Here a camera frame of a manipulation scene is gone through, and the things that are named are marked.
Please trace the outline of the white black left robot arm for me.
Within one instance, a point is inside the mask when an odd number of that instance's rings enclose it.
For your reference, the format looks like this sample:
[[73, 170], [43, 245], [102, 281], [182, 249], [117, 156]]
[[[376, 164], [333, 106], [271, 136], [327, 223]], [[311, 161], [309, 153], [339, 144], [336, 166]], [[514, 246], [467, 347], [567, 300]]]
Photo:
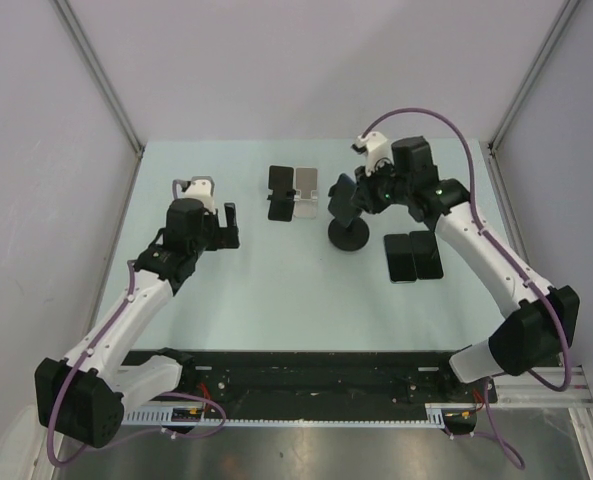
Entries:
[[128, 264], [128, 284], [115, 306], [61, 360], [44, 359], [35, 371], [38, 417], [48, 435], [62, 434], [102, 448], [123, 418], [148, 401], [196, 390], [191, 355], [165, 347], [143, 364], [120, 369], [145, 327], [195, 273], [203, 253], [240, 246], [237, 212], [224, 206], [224, 223], [205, 202], [173, 201], [166, 224]]

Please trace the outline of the white folding phone stand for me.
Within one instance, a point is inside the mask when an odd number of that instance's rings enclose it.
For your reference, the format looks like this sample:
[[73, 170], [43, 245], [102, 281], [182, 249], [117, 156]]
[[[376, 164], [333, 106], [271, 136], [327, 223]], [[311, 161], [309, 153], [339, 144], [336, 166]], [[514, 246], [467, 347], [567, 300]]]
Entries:
[[318, 212], [318, 170], [310, 167], [296, 168], [294, 189], [294, 217], [314, 219]]

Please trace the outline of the dark phone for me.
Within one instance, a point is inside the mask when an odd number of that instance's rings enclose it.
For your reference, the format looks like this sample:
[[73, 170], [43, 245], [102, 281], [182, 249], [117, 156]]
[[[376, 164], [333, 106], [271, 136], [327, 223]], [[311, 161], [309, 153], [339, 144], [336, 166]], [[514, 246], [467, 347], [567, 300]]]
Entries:
[[390, 281], [392, 283], [415, 282], [418, 277], [410, 236], [408, 234], [385, 235], [384, 248]]

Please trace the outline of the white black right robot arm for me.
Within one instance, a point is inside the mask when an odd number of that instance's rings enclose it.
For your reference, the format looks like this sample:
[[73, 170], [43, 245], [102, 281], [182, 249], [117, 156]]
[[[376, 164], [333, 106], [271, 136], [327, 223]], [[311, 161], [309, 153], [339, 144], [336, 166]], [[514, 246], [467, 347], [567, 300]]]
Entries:
[[441, 179], [423, 137], [394, 142], [379, 132], [358, 137], [353, 150], [365, 158], [355, 171], [353, 201], [379, 214], [404, 205], [412, 218], [449, 244], [496, 302], [504, 320], [488, 339], [453, 354], [437, 376], [449, 401], [469, 394], [474, 381], [532, 372], [560, 355], [570, 370], [570, 347], [580, 307], [569, 286], [556, 288], [500, 241], [477, 211], [475, 192], [456, 179]]

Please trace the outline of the blue phone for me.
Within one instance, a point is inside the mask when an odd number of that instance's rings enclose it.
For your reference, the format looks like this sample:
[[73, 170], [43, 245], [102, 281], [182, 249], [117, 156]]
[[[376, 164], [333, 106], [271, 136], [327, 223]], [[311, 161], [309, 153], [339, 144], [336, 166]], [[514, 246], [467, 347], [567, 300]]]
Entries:
[[342, 227], [349, 227], [357, 217], [352, 203], [355, 191], [356, 184], [347, 174], [340, 174], [329, 189], [328, 211]]

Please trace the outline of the black folding phone stand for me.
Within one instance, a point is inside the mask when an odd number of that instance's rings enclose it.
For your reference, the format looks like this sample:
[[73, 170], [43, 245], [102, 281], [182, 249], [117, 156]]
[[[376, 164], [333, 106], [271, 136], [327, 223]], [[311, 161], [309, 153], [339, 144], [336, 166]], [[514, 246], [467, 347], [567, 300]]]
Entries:
[[270, 202], [268, 219], [271, 221], [290, 222], [295, 206], [294, 168], [271, 165], [268, 175]]

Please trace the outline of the black round-base phone stand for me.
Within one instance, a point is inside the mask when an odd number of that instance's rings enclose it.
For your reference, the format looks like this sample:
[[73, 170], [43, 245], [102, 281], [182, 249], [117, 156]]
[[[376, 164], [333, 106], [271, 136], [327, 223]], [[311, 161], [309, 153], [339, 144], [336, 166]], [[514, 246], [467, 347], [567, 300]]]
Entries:
[[362, 211], [356, 207], [357, 217], [349, 227], [342, 227], [332, 220], [328, 225], [328, 238], [333, 246], [344, 252], [356, 252], [366, 246], [370, 231], [367, 223], [362, 219]]

